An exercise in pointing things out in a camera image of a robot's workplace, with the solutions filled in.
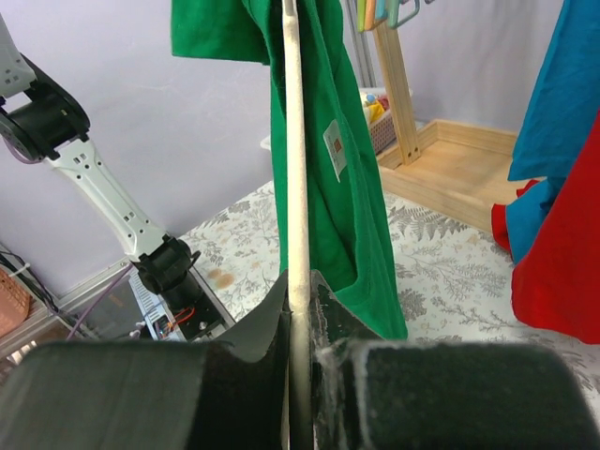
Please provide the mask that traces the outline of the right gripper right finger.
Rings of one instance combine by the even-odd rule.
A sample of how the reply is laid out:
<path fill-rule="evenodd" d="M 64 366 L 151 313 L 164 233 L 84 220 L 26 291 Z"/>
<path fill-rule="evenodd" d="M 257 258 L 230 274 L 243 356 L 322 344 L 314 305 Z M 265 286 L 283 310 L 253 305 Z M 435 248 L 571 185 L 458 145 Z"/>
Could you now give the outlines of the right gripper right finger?
<path fill-rule="evenodd" d="M 386 340 L 310 275 L 319 449 L 592 449 L 595 421 L 555 352 Z"/>

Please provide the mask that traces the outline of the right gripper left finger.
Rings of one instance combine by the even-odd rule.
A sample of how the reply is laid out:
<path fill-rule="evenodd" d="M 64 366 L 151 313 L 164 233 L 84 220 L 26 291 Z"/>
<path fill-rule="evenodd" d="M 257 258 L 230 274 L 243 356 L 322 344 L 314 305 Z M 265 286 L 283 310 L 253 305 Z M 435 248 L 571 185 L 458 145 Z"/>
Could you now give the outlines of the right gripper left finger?
<path fill-rule="evenodd" d="M 55 341 L 1 391 L 5 449 L 279 449 L 291 312 L 281 275 L 202 343 Z"/>

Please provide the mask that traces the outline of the cream white hanger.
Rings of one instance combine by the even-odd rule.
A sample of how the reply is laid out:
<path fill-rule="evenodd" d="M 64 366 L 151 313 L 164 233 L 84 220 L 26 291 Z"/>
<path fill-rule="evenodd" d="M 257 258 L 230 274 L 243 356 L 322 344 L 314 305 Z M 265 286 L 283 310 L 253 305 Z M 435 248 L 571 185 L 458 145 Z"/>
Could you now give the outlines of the cream white hanger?
<path fill-rule="evenodd" d="M 310 362 L 308 188 L 301 44 L 297 3 L 282 3 L 285 56 L 288 296 L 290 336 L 289 419 L 291 449 L 313 447 Z"/>

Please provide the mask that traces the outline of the green t shirt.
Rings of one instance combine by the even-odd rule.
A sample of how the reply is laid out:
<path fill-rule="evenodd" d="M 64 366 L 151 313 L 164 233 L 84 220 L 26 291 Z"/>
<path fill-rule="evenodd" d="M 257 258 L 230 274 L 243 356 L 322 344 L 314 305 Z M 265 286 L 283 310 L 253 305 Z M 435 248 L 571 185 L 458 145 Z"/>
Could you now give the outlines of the green t shirt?
<path fill-rule="evenodd" d="M 370 141 L 337 1 L 297 3 L 307 158 L 310 265 L 378 335 L 404 339 L 379 166 Z M 290 249 L 282 5 L 175 1 L 172 52 L 256 62 L 270 69 L 271 155 L 279 254 Z"/>

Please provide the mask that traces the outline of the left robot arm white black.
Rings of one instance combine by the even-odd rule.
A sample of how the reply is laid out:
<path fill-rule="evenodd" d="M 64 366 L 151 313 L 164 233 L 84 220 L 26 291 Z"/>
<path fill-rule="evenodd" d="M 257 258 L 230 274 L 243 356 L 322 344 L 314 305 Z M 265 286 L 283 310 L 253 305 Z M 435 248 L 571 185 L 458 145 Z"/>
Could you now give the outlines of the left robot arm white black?
<path fill-rule="evenodd" d="M 108 222 L 147 291 L 173 313 L 197 309 L 206 296 L 192 274 L 198 252 L 160 228 L 112 175 L 89 137 L 80 103 L 21 53 L 1 28 L 1 99 L 27 97 L 1 111 L 1 136 L 26 164 L 46 163 L 74 183 Z"/>

